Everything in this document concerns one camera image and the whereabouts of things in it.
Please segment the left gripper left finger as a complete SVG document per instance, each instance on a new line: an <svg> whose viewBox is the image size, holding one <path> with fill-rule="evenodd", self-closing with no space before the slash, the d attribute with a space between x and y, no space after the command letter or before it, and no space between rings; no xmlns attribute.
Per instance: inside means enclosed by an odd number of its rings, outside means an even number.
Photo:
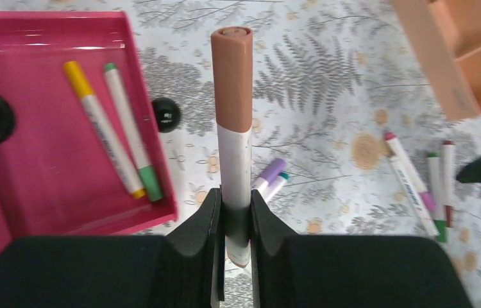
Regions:
<svg viewBox="0 0 481 308"><path fill-rule="evenodd" d="M221 191L167 235L31 236L0 253L0 307L219 307Z"/></svg>

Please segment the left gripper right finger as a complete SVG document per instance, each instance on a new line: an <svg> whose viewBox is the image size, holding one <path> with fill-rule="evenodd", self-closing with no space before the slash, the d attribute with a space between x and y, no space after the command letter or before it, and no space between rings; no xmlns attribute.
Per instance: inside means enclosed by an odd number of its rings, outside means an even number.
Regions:
<svg viewBox="0 0 481 308"><path fill-rule="evenodd" d="M251 196L255 307L471 307L445 251L409 235L301 235Z"/></svg>

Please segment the purple tip white pen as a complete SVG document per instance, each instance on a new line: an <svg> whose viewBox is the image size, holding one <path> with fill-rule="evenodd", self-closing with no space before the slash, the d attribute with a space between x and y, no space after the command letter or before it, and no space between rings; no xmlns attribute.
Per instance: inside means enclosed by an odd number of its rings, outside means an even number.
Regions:
<svg viewBox="0 0 481 308"><path fill-rule="evenodd" d="M414 167L414 164L412 163L410 157L407 155L407 152L405 151L404 147L402 146L399 138L394 134L393 132L385 132L384 133L384 139L392 152L400 158L402 161L405 170L407 172L407 175L409 178L412 180L414 190L418 193L420 196L423 204L425 207L430 211L433 212L436 210L437 205L432 197L432 195L429 193L428 187L422 180L420 174Z"/></svg>

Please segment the green tip white pen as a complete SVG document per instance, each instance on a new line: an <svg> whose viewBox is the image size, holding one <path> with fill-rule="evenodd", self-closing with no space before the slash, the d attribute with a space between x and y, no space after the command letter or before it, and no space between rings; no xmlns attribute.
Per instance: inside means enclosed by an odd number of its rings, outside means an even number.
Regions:
<svg viewBox="0 0 481 308"><path fill-rule="evenodd" d="M120 71L110 62L104 67L104 76L146 193L151 201L160 200L163 198L161 186L139 132Z"/></svg>

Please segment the teal tip white pen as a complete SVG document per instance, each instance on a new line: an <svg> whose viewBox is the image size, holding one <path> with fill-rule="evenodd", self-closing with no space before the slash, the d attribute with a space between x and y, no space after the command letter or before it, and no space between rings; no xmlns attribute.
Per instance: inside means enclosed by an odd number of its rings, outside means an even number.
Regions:
<svg viewBox="0 0 481 308"><path fill-rule="evenodd" d="M282 189L282 187L288 182L289 175L285 172L281 172L277 177L267 186L262 193L262 197L266 203L270 202L272 198Z"/></svg>

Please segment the peach file organizer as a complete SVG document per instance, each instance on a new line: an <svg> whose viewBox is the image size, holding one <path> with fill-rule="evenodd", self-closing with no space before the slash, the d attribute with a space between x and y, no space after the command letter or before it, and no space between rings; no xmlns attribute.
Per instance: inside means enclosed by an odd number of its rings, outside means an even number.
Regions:
<svg viewBox="0 0 481 308"><path fill-rule="evenodd" d="M481 1L392 1L445 116L481 115Z"/></svg>

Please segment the pink drawer tray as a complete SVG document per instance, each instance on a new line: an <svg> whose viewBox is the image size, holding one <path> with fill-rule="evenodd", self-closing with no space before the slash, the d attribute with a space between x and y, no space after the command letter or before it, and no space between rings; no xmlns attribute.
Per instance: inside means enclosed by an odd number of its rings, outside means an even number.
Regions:
<svg viewBox="0 0 481 308"><path fill-rule="evenodd" d="M72 60L124 141L104 76L119 69L162 199L134 199L121 183L65 75ZM125 12L0 11L0 96L16 119L0 144L0 251L25 235L131 234L178 218Z"/></svg>

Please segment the brown tip white pen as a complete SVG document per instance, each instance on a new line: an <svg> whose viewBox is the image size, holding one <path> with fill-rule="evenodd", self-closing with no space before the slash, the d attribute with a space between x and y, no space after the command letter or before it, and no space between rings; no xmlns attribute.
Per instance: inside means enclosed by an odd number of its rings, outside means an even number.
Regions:
<svg viewBox="0 0 481 308"><path fill-rule="evenodd" d="M221 28L210 43L226 252L244 268L250 259L253 32L242 26Z"/></svg>

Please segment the yellow tip white pen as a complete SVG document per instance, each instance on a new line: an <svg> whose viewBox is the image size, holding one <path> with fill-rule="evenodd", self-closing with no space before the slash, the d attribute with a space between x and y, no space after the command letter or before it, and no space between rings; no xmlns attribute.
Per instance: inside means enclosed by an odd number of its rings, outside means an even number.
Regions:
<svg viewBox="0 0 481 308"><path fill-rule="evenodd" d="M63 69L127 192L134 199L145 197L142 180L80 64L68 61Z"/></svg>

